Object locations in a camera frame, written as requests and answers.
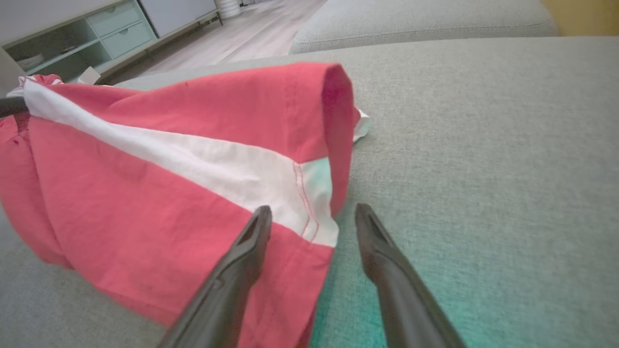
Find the red fabric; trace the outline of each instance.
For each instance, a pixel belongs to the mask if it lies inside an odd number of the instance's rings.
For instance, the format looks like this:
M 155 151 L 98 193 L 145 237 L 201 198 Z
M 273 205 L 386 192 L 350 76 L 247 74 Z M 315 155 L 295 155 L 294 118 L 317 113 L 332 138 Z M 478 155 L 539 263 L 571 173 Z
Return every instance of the red fabric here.
M 148 92 L 82 84 L 49 89 L 116 124 L 239 142 L 297 163 L 328 157 L 332 213 L 347 189 L 359 114 L 336 64 L 207 76 Z M 252 212 L 61 123 L 0 123 L 0 199 L 39 258 L 75 268 L 110 297 L 165 325 Z M 295 347 L 333 249 L 273 224 L 239 347 Z

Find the white tag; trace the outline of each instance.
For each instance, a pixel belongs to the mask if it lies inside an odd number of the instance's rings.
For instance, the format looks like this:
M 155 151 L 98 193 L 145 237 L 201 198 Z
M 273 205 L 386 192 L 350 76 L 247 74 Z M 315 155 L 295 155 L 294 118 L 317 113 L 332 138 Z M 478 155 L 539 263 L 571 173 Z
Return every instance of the white tag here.
M 99 80 L 99 78 L 101 78 L 101 75 L 99 75 L 99 73 L 92 66 L 89 66 L 88 69 L 86 69 L 86 71 L 84 71 L 77 78 L 77 83 L 78 84 L 94 85 L 95 82 L 97 80 Z

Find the gray upholstery fabric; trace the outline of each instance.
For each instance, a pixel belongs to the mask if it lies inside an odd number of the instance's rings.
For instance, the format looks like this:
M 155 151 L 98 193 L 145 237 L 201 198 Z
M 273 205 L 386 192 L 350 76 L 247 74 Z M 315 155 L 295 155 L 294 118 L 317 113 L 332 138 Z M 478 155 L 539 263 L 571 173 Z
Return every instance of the gray upholstery fabric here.
M 539 0 L 329 0 L 299 30 L 290 53 L 452 38 L 556 35 L 555 22 Z
M 353 151 L 313 347 L 386 346 L 358 255 L 358 202 L 374 207 L 469 347 L 619 346 L 619 38 L 400 43 L 120 86 L 302 60 L 341 62 L 374 120 Z M 141 348 L 161 334 L 2 226 L 2 346 Z

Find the white ribbed vase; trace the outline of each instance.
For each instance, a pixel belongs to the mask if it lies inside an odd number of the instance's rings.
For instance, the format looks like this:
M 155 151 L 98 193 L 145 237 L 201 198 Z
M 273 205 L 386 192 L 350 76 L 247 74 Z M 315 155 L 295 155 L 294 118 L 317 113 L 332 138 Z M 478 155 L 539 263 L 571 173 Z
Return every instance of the white ribbed vase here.
M 222 19 L 231 19 L 241 15 L 241 7 L 237 0 L 215 0 Z

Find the cabinet door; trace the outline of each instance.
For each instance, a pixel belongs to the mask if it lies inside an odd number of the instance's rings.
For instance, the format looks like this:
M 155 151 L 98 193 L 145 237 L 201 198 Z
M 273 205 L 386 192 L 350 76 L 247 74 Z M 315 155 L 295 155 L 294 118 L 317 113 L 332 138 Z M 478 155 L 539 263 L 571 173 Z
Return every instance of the cabinet door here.
M 140 0 L 140 3 L 157 36 L 163 37 L 196 19 L 194 1 Z
M 202 17 L 203 15 L 215 11 L 217 9 L 217 5 L 215 5 L 214 0 L 189 0 L 191 1 L 191 6 L 194 9 L 195 19 Z

